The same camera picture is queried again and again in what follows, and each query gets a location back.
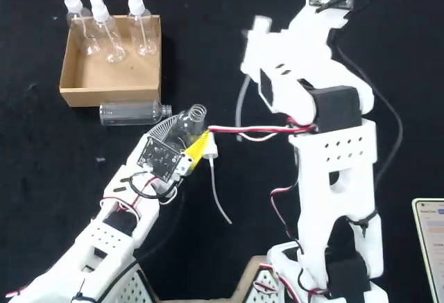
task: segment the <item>phone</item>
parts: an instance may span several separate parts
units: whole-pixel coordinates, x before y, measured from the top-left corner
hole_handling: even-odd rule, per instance
[[[434,303],[444,303],[444,199],[411,203]]]

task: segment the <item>phone screen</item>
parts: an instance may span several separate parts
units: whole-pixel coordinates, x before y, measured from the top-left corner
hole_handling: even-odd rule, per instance
[[[425,254],[438,302],[444,302],[444,202],[416,203]]]

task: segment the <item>cardboard tray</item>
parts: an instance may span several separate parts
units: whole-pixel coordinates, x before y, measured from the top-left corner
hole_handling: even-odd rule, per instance
[[[126,50],[125,59],[109,64],[101,54],[85,56],[68,33],[60,76],[60,93],[71,107],[94,107],[106,101],[160,100],[161,28],[153,15],[157,53],[141,58],[133,49],[125,15],[115,16]]]

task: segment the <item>spray bottle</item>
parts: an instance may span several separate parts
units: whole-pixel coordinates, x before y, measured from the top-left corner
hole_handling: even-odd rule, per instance
[[[74,40],[80,52],[94,55],[100,51],[97,36],[92,26],[92,14],[83,7],[81,0],[65,0],[68,9],[68,27],[74,34]]]
[[[155,43],[155,29],[151,13],[145,8],[142,0],[128,0],[130,13],[128,25],[135,52],[146,57],[154,55],[157,51]]]
[[[121,62],[126,53],[116,20],[108,12],[103,0],[90,1],[97,38],[106,61],[109,63]]]

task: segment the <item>bottle neck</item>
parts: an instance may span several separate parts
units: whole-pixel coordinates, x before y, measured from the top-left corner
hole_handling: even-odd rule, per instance
[[[189,118],[197,123],[202,122],[206,114],[207,109],[201,104],[193,105],[188,111]]]
[[[162,106],[162,116],[163,117],[170,117],[173,114],[173,110],[171,109],[170,105],[163,105]]]

